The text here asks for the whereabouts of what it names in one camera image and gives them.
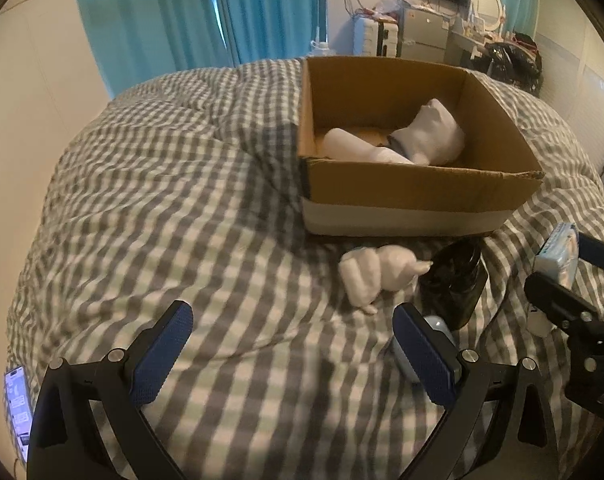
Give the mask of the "black pouch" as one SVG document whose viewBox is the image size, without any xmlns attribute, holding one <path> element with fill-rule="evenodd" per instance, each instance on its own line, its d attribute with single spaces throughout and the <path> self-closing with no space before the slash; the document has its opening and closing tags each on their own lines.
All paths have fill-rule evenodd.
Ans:
<svg viewBox="0 0 604 480">
<path fill-rule="evenodd" d="M 480 242 L 457 240 L 440 250 L 430 270 L 419 278 L 422 307 L 439 315 L 450 330 L 461 330 L 476 310 L 487 279 Z"/>
</svg>

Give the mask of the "white socks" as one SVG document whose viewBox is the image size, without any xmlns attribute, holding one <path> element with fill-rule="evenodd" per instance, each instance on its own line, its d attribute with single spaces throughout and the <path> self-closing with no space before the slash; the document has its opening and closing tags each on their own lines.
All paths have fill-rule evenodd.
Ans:
<svg viewBox="0 0 604 480">
<path fill-rule="evenodd" d="M 432 261 L 420 260 L 403 246 L 360 247 L 341 257 L 338 270 L 349 304 L 373 315 L 373 305 L 381 292 L 400 292 L 415 279 L 427 274 Z"/>
</svg>

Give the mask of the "white cloth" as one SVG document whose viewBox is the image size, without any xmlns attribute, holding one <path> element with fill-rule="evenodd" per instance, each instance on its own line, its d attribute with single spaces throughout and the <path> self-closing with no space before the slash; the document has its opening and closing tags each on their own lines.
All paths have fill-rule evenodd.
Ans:
<svg viewBox="0 0 604 480">
<path fill-rule="evenodd" d="M 465 133 L 438 99 L 420 107 L 415 119 L 387 137 L 396 153 L 419 166 L 445 166 L 454 162 L 465 147 Z"/>
</svg>

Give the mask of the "white hair dryer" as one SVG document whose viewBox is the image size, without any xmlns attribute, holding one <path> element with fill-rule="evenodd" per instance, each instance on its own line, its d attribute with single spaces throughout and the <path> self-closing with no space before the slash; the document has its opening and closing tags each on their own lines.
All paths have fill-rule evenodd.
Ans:
<svg viewBox="0 0 604 480">
<path fill-rule="evenodd" d="M 413 165 L 408 158 L 385 146 L 373 146 L 341 128 L 330 129 L 323 137 L 323 154 L 342 162 Z"/>
</svg>

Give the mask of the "smartphone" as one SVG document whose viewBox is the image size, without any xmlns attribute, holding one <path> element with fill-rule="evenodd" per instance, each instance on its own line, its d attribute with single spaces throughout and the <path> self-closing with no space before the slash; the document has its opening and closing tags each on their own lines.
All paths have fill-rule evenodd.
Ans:
<svg viewBox="0 0 604 480">
<path fill-rule="evenodd" d="M 28 381 L 22 366 L 12 368 L 4 374 L 4 397 L 8 404 L 10 426 L 18 457 L 27 463 L 30 430 L 32 430 L 32 408 L 28 392 Z"/>
</svg>

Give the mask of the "white louvered wardrobe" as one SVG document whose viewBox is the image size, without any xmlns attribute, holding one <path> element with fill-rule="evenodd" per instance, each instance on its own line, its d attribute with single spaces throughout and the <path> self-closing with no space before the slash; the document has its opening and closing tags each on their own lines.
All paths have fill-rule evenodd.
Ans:
<svg viewBox="0 0 604 480">
<path fill-rule="evenodd" d="M 564 118 L 597 170 L 604 168 L 604 42 L 574 0 L 538 0 L 534 40 L 541 99 Z"/>
</svg>

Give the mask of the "black bag pile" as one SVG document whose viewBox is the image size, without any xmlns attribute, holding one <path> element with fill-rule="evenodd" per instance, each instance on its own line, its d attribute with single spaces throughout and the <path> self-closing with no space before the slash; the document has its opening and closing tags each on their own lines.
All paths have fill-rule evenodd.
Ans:
<svg viewBox="0 0 604 480">
<path fill-rule="evenodd" d="M 484 49 L 488 76 L 540 96 L 544 79 L 542 56 L 530 36 L 514 32 L 507 40 L 485 44 Z"/>
</svg>

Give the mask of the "cardboard box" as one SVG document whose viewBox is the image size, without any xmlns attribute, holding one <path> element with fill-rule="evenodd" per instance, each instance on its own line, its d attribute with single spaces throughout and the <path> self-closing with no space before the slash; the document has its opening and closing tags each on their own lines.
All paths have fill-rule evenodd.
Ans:
<svg viewBox="0 0 604 480">
<path fill-rule="evenodd" d="M 320 236 L 485 234 L 544 177 L 488 77 L 402 58 L 307 58 L 297 159 Z"/>
</svg>

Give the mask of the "dressing desk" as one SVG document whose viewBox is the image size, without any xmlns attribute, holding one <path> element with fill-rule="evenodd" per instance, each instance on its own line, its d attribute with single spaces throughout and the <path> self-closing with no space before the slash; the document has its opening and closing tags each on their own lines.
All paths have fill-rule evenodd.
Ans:
<svg viewBox="0 0 604 480">
<path fill-rule="evenodd" d="M 450 30 L 444 53 L 444 63 L 451 66 L 470 67 L 476 58 L 486 54 L 483 42 Z"/>
</svg>

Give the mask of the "oval white mirror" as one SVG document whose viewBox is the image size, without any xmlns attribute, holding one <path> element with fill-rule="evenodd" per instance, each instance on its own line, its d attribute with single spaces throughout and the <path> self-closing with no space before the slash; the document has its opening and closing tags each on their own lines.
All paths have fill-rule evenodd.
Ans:
<svg viewBox="0 0 604 480">
<path fill-rule="evenodd" d="M 471 0 L 471 23 L 482 32 L 499 35 L 505 22 L 502 0 Z"/>
</svg>

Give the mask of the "grey checked duvet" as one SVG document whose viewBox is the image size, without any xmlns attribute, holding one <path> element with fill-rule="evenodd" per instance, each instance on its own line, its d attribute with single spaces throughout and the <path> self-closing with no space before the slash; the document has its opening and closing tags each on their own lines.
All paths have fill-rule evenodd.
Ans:
<svg viewBox="0 0 604 480">
<path fill-rule="evenodd" d="M 344 243 L 304 229 L 302 64 L 131 88 L 56 165 L 8 311 L 8 367 L 128 347 L 177 299 L 195 326 L 144 416 L 189 479 L 395 479 L 441 417 L 390 348 L 404 292 L 349 305 Z"/>
</svg>

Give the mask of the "silver mini fridge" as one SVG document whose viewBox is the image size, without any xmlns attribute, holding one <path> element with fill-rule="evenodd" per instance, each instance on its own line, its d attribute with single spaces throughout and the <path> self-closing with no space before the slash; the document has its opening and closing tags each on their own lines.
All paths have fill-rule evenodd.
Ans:
<svg viewBox="0 0 604 480">
<path fill-rule="evenodd" d="M 405 6 L 402 12 L 399 57 L 404 60 L 443 63 L 449 34 L 444 16 Z"/>
</svg>

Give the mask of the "white suitcase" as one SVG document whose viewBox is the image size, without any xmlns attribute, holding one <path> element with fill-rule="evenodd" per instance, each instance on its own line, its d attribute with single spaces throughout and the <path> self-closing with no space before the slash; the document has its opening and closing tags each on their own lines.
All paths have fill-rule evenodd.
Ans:
<svg viewBox="0 0 604 480">
<path fill-rule="evenodd" d="M 398 24 L 392 21 L 380 21 L 360 15 L 354 20 L 353 54 L 396 58 L 398 32 Z"/>
</svg>

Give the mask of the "large water bottle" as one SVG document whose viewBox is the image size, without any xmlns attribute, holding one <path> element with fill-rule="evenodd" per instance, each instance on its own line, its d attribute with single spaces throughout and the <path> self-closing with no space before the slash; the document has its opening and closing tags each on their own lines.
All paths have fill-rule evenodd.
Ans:
<svg viewBox="0 0 604 480">
<path fill-rule="evenodd" d="M 326 41 L 311 40 L 311 50 L 309 56 L 330 56 L 333 51 L 330 49 Z"/>
</svg>

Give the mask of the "blue curtain left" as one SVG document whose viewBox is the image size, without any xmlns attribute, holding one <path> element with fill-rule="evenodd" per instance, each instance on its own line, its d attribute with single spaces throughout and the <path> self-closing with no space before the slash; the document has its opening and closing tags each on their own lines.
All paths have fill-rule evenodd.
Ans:
<svg viewBox="0 0 604 480">
<path fill-rule="evenodd" d="M 76 0 L 110 96 L 164 74 L 297 58 L 327 36 L 326 0 Z"/>
</svg>

